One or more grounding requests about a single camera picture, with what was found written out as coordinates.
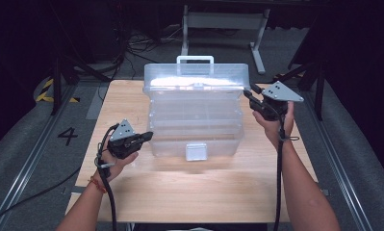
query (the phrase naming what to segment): number 4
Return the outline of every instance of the number 4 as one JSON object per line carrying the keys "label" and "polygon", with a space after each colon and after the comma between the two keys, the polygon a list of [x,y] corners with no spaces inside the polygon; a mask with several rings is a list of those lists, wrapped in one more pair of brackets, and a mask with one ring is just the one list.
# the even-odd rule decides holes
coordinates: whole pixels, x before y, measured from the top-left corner
{"label": "number 4", "polygon": [[67,130],[65,130],[64,132],[59,134],[58,138],[68,138],[65,146],[69,146],[69,142],[71,141],[71,138],[77,138],[78,137],[78,135],[74,135],[74,131],[75,131],[74,128],[69,127]]}

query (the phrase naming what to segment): plastic box handle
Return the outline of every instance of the plastic box handle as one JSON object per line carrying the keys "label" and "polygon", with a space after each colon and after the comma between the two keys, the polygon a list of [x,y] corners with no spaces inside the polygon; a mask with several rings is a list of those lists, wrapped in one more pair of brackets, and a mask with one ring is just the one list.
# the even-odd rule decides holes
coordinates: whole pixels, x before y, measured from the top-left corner
{"label": "plastic box handle", "polygon": [[176,62],[178,64],[181,63],[181,61],[187,61],[187,60],[201,60],[201,61],[210,61],[210,64],[213,64],[215,62],[215,58],[213,56],[178,56],[176,59]]}
{"label": "plastic box handle", "polygon": [[177,62],[177,75],[182,76],[181,71],[181,61],[187,61],[187,60],[200,60],[200,61],[209,61],[210,62],[210,75],[213,75],[215,73],[215,58],[213,56],[178,56],[176,59]]}

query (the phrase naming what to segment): metal rail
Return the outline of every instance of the metal rail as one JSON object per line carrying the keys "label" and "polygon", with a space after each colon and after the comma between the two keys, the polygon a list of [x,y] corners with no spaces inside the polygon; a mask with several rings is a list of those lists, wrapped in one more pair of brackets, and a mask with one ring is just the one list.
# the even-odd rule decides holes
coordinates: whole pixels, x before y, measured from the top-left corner
{"label": "metal rail", "polygon": [[347,206],[351,214],[353,215],[357,228],[359,230],[372,230],[369,220],[366,217],[363,207],[360,204],[360,201],[356,195],[356,191],[353,189],[353,186],[347,177],[345,168],[343,167],[338,153],[336,152],[336,149],[329,138],[326,128],[324,127],[323,122],[318,120],[318,117],[315,114],[310,92],[305,91],[302,94],[305,98],[305,105],[307,106],[308,110],[312,113],[312,119],[314,120],[316,127],[321,135],[323,144],[326,147],[328,153],[327,159],[329,160],[329,164],[332,167],[332,170],[345,197]]}
{"label": "metal rail", "polygon": [[[65,87],[63,102],[68,102],[68,100],[72,97],[75,89],[76,89],[76,86]],[[32,176],[33,171],[35,170],[40,157],[42,156],[42,153],[48,142],[48,138],[51,132],[53,131],[57,121],[62,115],[66,105],[67,105],[66,103],[63,103],[61,105],[61,108],[54,115],[50,116],[50,118],[48,119],[47,123],[44,126],[44,129],[42,130],[40,136],[38,137],[38,140],[35,146],[30,152],[30,155],[28,156],[23,168],[15,177],[11,189],[9,190],[5,199],[3,200],[0,206],[0,213],[10,208],[11,206],[13,206],[15,203],[17,203],[18,199],[20,198],[21,194],[26,188],[26,185],[29,182],[30,177]],[[8,211],[5,215],[3,215],[0,218],[0,230],[4,228],[7,220],[9,219],[9,216],[11,215],[11,212],[12,211]]]}

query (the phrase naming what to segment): human hand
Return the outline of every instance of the human hand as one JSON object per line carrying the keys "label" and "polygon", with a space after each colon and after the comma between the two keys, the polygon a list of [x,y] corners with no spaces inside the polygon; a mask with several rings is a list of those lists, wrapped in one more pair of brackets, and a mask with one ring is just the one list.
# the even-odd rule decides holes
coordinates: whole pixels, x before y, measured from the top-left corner
{"label": "human hand", "polygon": [[[267,121],[263,118],[263,116],[257,111],[252,112],[255,117],[255,120],[264,127],[266,136],[272,145],[277,148],[279,143],[279,128],[280,123],[277,121]],[[285,115],[284,120],[284,129],[285,135],[290,136],[294,128],[294,102],[288,102],[288,111]]]}
{"label": "human hand", "polygon": [[[134,152],[130,154],[128,157],[126,157],[125,159],[118,159],[117,157],[113,156],[107,148],[109,139],[110,137],[106,139],[105,145],[102,149],[103,152],[102,152],[101,160],[103,160],[105,163],[115,163],[114,166],[110,167],[111,175],[107,178],[108,182],[111,182],[123,171],[123,168],[125,166],[131,164],[132,162],[135,161],[135,159],[137,159],[139,153]],[[102,182],[98,170],[94,173],[93,177],[96,180],[98,180],[99,183]]]}

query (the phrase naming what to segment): forearm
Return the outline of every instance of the forearm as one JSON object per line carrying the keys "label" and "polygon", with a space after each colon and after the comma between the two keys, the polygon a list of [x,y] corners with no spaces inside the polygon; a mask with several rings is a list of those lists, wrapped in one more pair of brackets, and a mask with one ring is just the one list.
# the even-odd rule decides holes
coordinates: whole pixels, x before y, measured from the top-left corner
{"label": "forearm", "polygon": [[57,230],[95,230],[103,193],[89,183]]}
{"label": "forearm", "polygon": [[291,141],[282,155],[285,197],[295,230],[340,230],[336,216],[317,183],[300,161]]}

